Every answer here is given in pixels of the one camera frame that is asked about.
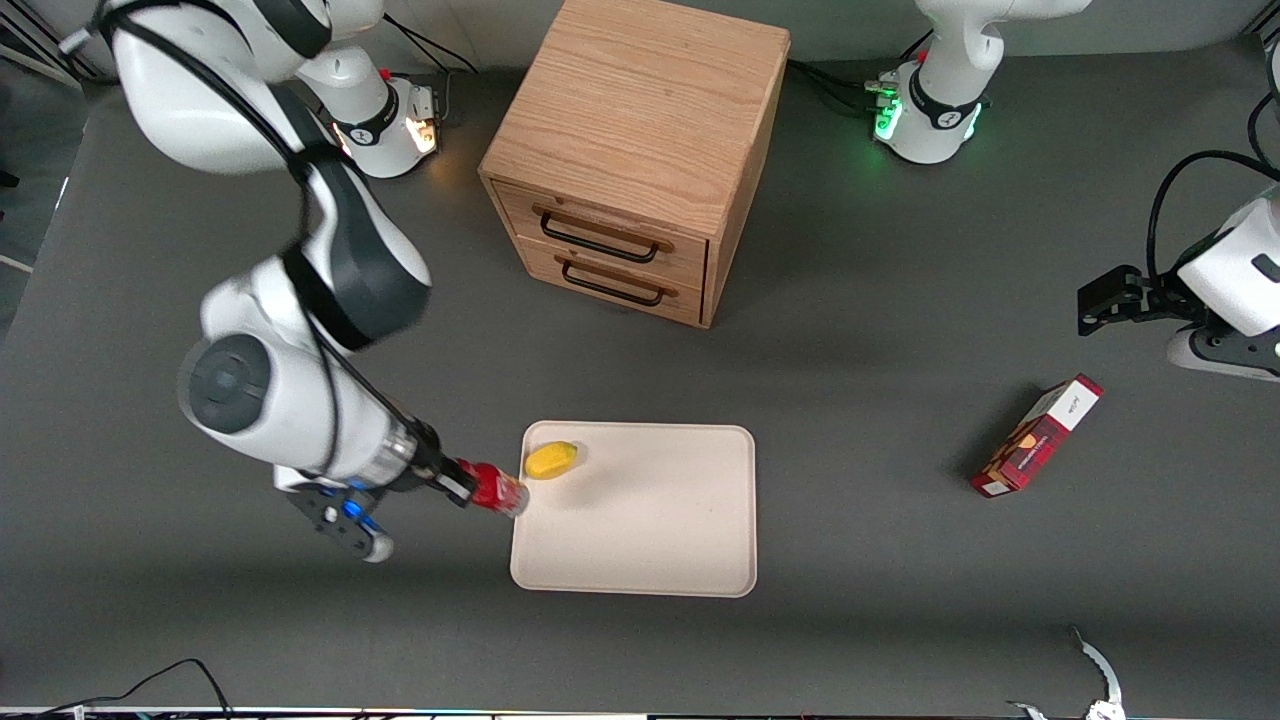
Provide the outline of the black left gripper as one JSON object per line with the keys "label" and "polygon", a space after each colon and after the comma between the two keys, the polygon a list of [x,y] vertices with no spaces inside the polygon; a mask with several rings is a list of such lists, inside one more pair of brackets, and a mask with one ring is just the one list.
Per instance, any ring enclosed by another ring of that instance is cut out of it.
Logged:
{"label": "black left gripper", "polygon": [[1133,265],[1103,273],[1100,290],[1076,291],[1076,333],[1088,337],[1101,328],[1134,322],[1183,320],[1206,323],[1208,309],[1175,272],[1146,277]]}

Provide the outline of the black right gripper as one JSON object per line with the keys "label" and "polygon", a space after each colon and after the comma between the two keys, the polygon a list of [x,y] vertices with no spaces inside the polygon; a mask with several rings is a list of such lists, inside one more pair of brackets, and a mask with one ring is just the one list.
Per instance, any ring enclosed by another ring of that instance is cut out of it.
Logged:
{"label": "black right gripper", "polygon": [[408,424],[415,441],[413,455],[404,470],[385,488],[407,493],[430,488],[442,492],[456,506],[465,509],[472,502],[483,475],[470,461],[449,457],[442,450],[438,433],[428,424]]}

